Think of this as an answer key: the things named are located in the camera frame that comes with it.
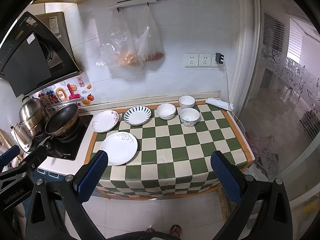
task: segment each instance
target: clear plastic bag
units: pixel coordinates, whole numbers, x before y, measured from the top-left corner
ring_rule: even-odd
[[[164,56],[158,28],[149,6],[143,11],[139,24],[138,57],[143,61],[156,61]]]
[[[125,18],[124,10],[112,12],[111,25],[102,38],[96,65],[141,68],[135,40]]]

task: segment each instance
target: white plate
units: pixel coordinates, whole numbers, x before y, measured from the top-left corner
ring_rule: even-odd
[[[136,154],[137,149],[137,139],[128,132],[110,134],[100,146],[100,150],[108,154],[108,165],[127,163]]]
[[[107,132],[115,127],[119,121],[119,114],[113,110],[103,111],[97,114],[91,123],[94,132]]]
[[[146,106],[135,106],[124,113],[124,121],[129,125],[141,125],[148,121],[151,110]]]

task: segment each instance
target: blue textured pad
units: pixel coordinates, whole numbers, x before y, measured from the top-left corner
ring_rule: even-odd
[[[107,153],[104,151],[98,151],[97,154],[100,154],[100,156],[97,158],[96,162],[91,166],[88,173],[78,185],[77,198],[79,203],[87,202],[89,200],[101,176],[108,166]]]
[[[0,166],[6,166],[15,157],[18,156],[20,148],[18,145],[13,145],[9,150],[0,156]]]
[[[211,167],[229,200],[239,204],[242,199],[241,187],[216,152],[211,155]]]

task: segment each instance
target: checkered tablecloth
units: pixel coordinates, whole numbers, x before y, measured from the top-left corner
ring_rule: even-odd
[[[138,141],[138,151],[128,163],[108,166],[98,189],[111,196],[161,197],[199,193],[219,183],[210,165],[213,151],[220,150],[226,158],[243,168],[247,158],[223,113],[211,105],[195,105],[200,121],[194,127],[180,123],[177,107],[171,120],[162,120],[151,110],[149,121],[130,126],[123,120],[95,139],[91,157],[110,134],[126,131]]]

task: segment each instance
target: foot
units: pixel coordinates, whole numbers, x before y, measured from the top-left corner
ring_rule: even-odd
[[[176,236],[177,238],[180,239],[181,236],[181,227],[178,225],[173,225],[170,229],[170,235]]]
[[[154,232],[154,230],[153,230],[152,228],[148,228],[148,229],[146,230],[146,232],[151,233],[151,232]]]

